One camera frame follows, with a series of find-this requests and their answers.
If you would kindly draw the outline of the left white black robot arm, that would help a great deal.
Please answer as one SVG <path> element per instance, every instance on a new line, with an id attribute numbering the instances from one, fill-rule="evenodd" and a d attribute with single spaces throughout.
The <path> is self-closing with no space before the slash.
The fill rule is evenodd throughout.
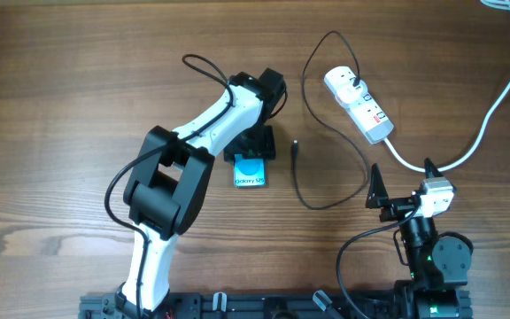
<path id="1" fill-rule="evenodd" d="M 125 318 L 152 318 L 170 292 L 176 243 L 196 220 L 215 159 L 234 167 L 238 187 L 266 183 L 265 164 L 274 160 L 274 134 L 267 120 L 287 97 L 282 74 L 266 69 L 254 78 L 239 73 L 224 81 L 222 96 L 193 121 L 144 138 L 123 192 L 135 231 L 127 281 L 115 293 Z"/>

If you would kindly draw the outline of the turquoise screen Galaxy smartphone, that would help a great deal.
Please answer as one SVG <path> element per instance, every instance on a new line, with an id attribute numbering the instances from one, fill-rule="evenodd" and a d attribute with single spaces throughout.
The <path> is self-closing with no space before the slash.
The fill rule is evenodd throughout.
<path id="1" fill-rule="evenodd" d="M 267 184 L 265 161 L 246 159 L 237 154 L 234 162 L 234 185 L 237 188 L 256 188 Z"/>

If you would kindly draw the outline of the white USB charger plug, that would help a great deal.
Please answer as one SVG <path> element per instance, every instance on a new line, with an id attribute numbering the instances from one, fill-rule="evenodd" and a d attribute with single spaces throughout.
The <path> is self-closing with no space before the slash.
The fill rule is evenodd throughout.
<path id="1" fill-rule="evenodd" d="M 357 86 L 353 85 L 353 81 L 340 82 L 334 88 L 334 97 L 343 108 L 349 108 L 367 93 L 368 87 L 364 81 L 360 81 Z"/>

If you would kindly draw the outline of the white two-socket power strip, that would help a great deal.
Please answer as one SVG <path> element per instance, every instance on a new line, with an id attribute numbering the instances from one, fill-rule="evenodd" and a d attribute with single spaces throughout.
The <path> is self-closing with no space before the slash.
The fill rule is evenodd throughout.
<path id="1" fill-rule="evenodd" d="M 337 66 L 324 75 L 324 83 L 333 97 L 334 88 L 338 83 L 353 81 L 354 85 L 356 80 L 357 75 L 348 66 Z M 369 92 L 357 103 L 350 105 L 349 108 L 344 108 L 344 110 L 349 114 L 359 131 L 370 144 L 380 143 L 386 139 L 394 129 L 394 125 L 389 120 L 387 114 L 375 102 L 373 96 Z"/>

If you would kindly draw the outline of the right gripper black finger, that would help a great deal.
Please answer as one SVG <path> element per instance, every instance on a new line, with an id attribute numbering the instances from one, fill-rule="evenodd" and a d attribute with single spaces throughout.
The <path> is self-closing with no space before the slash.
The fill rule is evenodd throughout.
<path id="1" fill-rule="evenodd" d="M 443 177 L 444 175 L 438 170 L 436 165 L 430 158 L 424 160 L 424 174 L 427 179 Z"/>
<path id="2" fill-rule="evenodd" d="M 371 167 L 371 178 L 367 192 L 366 208 L 382 208 L 389 205 L 389 195 L 384 186 L 380 168 L 377 164 Z"/>

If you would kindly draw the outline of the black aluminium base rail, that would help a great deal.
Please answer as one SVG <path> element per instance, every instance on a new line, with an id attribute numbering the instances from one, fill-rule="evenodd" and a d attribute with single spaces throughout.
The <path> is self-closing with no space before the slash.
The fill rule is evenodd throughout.
<path id="1" fill-rule="evenodd" d="M 474 316 L 467 291 L 351 292 L 344 295 L 315 294 L 226 294 L 170 293 L 154 310 L 143 310 L 142 318 L 459 318 Z"/>

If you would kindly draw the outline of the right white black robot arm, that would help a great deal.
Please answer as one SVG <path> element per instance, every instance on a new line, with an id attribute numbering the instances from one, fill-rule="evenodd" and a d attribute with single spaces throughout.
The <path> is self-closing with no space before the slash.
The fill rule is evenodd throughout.
<path id="1" fill-rule="evenodd" d="M 380 168 L 371 168 L 366 207 L 379 208 L 381 222 L 396 222 L 396 247 L 403 247 L 399 260 L 409 268 L 411 278 L 399 280 L 392 290 L 394 318 L 471 318 L 474 316 L 469 292 L 468 271 L 473 243 L 452 231 L 440 233 L 435 217 L 450 209 L 456 187 L 438 171 L 430 159 L 424 160 L 425 178 L 419 188 L 403 198 L 390 198 Z"/>

